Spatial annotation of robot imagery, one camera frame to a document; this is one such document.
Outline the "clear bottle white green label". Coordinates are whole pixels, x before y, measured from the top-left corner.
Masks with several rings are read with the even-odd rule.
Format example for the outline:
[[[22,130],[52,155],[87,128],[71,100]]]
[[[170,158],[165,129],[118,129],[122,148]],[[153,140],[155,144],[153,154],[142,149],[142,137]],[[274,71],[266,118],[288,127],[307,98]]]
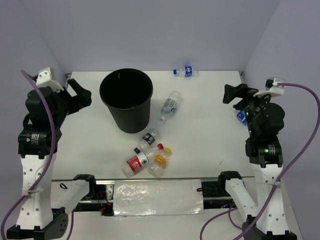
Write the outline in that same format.
[[[160,110],[160,120],[163,122],[171,119],[182,102],[182,94],[176,90],[172,91],[165,100]]]

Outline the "clear bottle dark blue label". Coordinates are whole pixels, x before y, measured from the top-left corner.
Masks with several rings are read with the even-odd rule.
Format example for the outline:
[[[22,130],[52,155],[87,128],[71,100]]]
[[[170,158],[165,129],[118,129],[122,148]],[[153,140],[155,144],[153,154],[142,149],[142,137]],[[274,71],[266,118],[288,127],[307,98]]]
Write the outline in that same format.
[[[157,143],[160,140],[160,138],[161,138],[161,134],[159,130],[156,128],[151,128],[138,141],[136,148],[141,151],[143,149],[151,147],[155,143]]]

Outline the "red cap red label bottle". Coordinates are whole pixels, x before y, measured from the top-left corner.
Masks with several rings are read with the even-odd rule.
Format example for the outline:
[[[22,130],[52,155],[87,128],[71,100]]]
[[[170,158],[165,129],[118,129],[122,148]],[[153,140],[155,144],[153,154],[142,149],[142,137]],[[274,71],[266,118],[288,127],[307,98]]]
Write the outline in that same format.
[[[133,157],[126,160],[120,169],[126,178],[131,178],[148,165],[164,149],[162,143],[150,147],[147,150],[141,150]]]

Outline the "yellow cap orange label bottle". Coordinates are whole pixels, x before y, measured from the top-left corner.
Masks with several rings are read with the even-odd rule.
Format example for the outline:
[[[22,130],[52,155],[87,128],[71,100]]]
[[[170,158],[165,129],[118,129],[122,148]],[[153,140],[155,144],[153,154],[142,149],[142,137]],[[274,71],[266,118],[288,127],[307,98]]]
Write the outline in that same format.
[[[148,165],[147,171],[155,178],[160,178],[172,154],[170,148],[164,148]]]

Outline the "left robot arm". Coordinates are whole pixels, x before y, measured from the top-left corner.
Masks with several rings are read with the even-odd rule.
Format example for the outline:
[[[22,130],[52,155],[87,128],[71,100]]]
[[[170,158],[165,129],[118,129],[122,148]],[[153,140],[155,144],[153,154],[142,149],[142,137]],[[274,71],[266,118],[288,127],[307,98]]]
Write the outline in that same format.
[[[69,225],[78,201],[97,196],[93,175],[77,175],[71,187],[55,203],[51,202],[53,165],[57,157],[61,126],[68,115],[77,113],[92,103],[92,93],[69,79],[76,93],[54,86],[36,87],[27,94],[28,110],[18,136],[18,154],[22,165],[22,196],[12,206],[19,207],[16,224],[1,230],[8,240],[54,240],[61,238]]]

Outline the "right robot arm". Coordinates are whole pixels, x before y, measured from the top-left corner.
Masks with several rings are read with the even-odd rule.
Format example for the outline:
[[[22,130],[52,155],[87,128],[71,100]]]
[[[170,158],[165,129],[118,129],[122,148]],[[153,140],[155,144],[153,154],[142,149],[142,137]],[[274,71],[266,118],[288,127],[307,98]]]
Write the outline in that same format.
[[[244,181],[237,171],[223,171],[218,177],[217,190],[230,195],[243,219],[241,227],[245,240],[296,240],[290,231],[284,209],[282,183],[278,179],[283,170],[283,153],[278,139],[284,127],[285,111],[271,102],[270,91],[241,83],[226,84],[222,102],[243,111],[249,137],[245,141],[245,154],[254,173],[257,202],[251,198]]]

